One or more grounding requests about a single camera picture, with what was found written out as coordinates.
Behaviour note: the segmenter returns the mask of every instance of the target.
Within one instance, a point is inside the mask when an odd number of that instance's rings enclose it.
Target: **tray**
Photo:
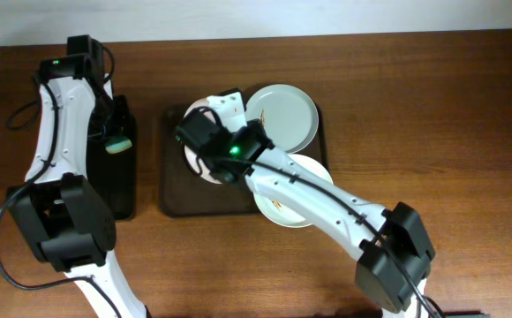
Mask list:
[[[183,145],[173,135],[174,128],[179,125],[188,107],[174,106],[162,115],[158,196],[161,212],[171,217],[260,213],[252,193],[247,189],[243,191],[232,185],[214,185],[193,174],[185,160]],[[310,156],[329,170],[323,119],[316,103],[315,107],[319,113],[319,129],[309,145],[297,153]]]

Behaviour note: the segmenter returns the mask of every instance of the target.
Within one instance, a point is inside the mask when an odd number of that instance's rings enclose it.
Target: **white wall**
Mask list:
[[[0,45],[512,28],[512,0],[0,0]]]

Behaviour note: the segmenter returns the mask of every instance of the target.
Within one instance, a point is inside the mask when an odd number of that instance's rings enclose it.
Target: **green light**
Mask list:
[[[236,155],[240,152],[240,148],[235,146],[235,147],[231,148],[229,152],[231,155]]]

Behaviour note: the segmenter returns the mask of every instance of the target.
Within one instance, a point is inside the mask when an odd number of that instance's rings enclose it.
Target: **table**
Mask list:
[[[231,87],[306,91],[323,110],[340,187],[423,218],[437,251],[426,293],[448,312],[512,317],[512,30],[110,43],[116,94],[139,125],[138,214],[117,224],[117,258],[153,317],[346,316],[373,309],[355,263],[316,228],[264,216],[170,219],[157,205],[159,118]],[[0,48],[0,204],[22,181],[38,126],[4,120],[35,97],[30,75],[64,46]],[[21,282],[58,279],[2,223],[5,266]],[[94,317],[75,286],[15,290],[0,317]]]

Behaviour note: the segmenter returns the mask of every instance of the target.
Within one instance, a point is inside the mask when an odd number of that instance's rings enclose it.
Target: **wooden table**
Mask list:
[[[512,30],[113,43],[117,94],[139,123],[138,215],[117,224],[117,257],[154,317],[309,317],[373,306],[355,262],[316,228],[264,216],[170,219],[157,208],[159,116],[240,87],[300,87],[324,113],[335,183],[420,211],[437,251],[426,293],[446,311],[512,317]],[[30,74],[64,46],[0,48],[0,204],[26,173],[38,125],[4,120],[33,100]],[[21,282],[58,279],[11,218],[4,263]],[[0,317],[94,317],[75,286],[15,290]]]

